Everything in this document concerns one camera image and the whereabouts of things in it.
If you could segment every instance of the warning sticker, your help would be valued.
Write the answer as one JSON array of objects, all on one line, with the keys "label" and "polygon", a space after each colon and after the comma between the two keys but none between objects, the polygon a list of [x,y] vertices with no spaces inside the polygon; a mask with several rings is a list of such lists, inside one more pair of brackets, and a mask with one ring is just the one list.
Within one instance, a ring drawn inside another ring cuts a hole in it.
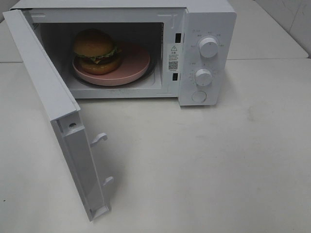
[{"label": "warning sticker", "polygon": [[181,44],[168,44],[167,45],[167,68],[168,71],[178,72],[180,70],[179,57],[182,54]]}]

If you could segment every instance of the lettuce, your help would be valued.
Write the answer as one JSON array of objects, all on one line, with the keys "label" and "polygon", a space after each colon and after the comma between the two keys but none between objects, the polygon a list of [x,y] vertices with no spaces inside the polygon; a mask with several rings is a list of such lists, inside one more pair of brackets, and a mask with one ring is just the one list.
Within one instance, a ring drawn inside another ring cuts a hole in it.
[{"label": "lettuce", "polygon": [[99,63],[100,62],[100,59],[102,58],[105,58],[105,57],[111,57],[117,53],[119,53],[121,50],[119,49],[119,47],[117,45],[115,45],[112,49],[112,51],[110,51],[109,53],[106,53],[104,55],[101,55],[101,56],[95,56],[95,57],[86,57],[84,55],[79,55],[79,54],[76,54],[78,57],[85,57],[85,58],[89,58],[91,59],[94,63]]}]

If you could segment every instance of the open microwave door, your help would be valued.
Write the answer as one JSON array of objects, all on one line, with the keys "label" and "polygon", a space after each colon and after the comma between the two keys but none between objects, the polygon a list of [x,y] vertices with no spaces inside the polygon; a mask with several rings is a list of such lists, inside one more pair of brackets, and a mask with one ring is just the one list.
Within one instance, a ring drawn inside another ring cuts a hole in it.
[{"label": "open microwave door", "polygon": [[33,31],[27,12],[3,13],[31,80],[49,117],[89,220],[109,211],[104,187],[113,181],[100,181],[90,147],[107,136],[102,133],[89,143],[79,115],[80,107]]}]

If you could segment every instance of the control knob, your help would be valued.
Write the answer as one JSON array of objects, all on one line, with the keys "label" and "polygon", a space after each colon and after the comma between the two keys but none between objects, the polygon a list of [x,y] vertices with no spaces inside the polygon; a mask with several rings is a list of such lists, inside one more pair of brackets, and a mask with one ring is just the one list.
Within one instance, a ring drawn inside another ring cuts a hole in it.
[{"label": "control knob", "polygon": [[218,41],[213,37],[205,37],[199,42],[200,54],[205,58],[211,58],[218,53]]},{"label": "control knob", "polygon": [[198,86],[207,86],[213,81],[213,76],[208,69],[200,69],[195,73],[194,79]]}]

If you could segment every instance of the hamburger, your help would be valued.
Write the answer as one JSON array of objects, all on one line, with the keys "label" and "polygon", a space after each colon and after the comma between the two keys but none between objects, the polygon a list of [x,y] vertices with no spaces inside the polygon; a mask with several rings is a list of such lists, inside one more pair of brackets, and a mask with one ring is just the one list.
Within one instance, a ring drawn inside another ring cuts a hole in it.
[{"label": "hamburger", "polygon": [[107,74],[121,64],[121,50],[111,37],[97,29],[77,34],[73,52],[81,68],[90,74]]}]

